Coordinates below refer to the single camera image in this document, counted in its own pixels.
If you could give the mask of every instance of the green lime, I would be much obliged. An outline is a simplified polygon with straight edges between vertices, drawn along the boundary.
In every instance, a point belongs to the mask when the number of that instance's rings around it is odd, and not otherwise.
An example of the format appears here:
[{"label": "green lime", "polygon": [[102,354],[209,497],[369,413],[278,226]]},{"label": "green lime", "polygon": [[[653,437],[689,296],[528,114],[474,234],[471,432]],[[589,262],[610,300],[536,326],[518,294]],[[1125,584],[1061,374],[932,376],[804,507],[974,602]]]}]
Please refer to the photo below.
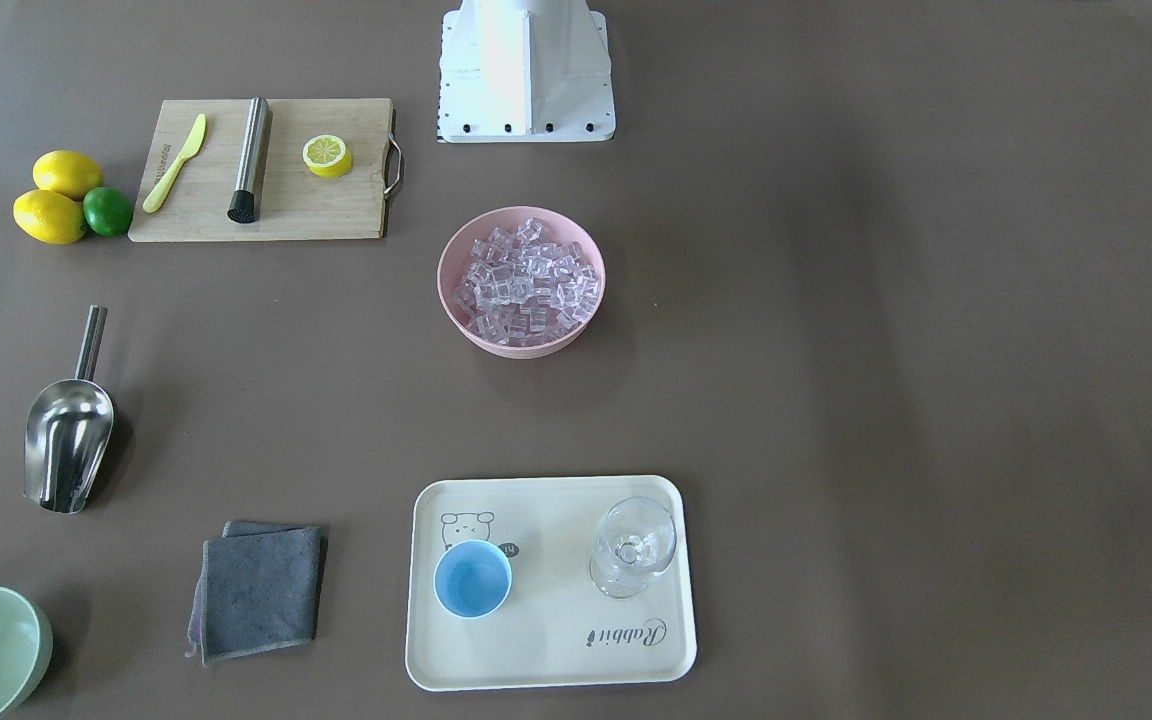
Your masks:
[{"label": "green lime", "polygon": [[83,196],[83,217],[96,234],[123,234],[132,227],[132,202],[113,187],[93,187]]}]

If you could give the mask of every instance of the stainless steel muddler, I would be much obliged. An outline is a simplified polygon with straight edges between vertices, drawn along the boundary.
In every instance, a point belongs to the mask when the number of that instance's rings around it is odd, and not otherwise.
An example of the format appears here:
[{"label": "stainless steel muddler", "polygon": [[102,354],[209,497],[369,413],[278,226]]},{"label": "stainless steel muddler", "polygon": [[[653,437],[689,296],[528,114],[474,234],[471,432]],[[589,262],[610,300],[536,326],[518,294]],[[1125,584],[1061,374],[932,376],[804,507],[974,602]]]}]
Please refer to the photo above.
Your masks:
[{"label": "stainless steel muddler", "polygon": [[260,217],[260,185],[265,176],[265,151],[270,145],[270,101],[252,97],[247,111],[243,154],[238,157],[238,177],[229,199],[229,219],[236,223],[255,223]]}]

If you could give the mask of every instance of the blue cup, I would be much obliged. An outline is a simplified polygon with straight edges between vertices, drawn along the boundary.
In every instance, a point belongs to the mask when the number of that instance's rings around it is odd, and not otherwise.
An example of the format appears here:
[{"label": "blue cup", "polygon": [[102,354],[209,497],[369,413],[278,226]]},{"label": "blue cup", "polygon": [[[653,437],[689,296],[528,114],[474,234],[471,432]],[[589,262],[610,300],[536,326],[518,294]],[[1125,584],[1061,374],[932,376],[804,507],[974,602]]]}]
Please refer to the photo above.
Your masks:
[{"label": "blue cup", "polygon": [[483,617],[509,594],[513,570],[498,546],[488,541],[454,544],[434,569],[438,601],[458,617]]}]

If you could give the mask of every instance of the wooden cutting board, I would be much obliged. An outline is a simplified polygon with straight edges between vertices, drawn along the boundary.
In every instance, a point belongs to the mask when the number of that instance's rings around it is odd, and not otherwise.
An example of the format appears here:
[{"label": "wooden cutting board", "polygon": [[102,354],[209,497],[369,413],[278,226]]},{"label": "wooden cutting board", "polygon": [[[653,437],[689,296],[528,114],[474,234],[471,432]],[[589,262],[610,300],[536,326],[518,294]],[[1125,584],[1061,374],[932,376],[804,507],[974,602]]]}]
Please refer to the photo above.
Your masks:
[{"label": "wooden cutting board", "polygon": [[[393,101],[270,100],[260,218],[236,223],[225,211],[238,174],[250,105],[251,99],[162,103],[128,237],[136,242],[384,237]],[[207,115],[202,150],[180,169],[162,209],[146,213],[141,204],[177,156],[198,113]],[[310,173],[301,150],[317,135],[339,136],[353,156],[353,169],[339,179]]]}]

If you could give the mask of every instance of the lemon slice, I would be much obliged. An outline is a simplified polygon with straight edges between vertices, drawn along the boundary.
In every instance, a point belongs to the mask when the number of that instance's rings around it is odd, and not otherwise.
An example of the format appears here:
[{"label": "lemon slice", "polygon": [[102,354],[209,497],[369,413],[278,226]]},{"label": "lemon slice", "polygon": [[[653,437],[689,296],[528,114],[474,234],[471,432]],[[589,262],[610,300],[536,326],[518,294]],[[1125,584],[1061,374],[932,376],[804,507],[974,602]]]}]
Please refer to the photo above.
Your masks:
[{"label": "lemon slice", "polygon": [[353,167],[353,156],[344,142],[334,135],[320,135],[310,138],[302,151],[305,167],[316,176],[338,179]]}]

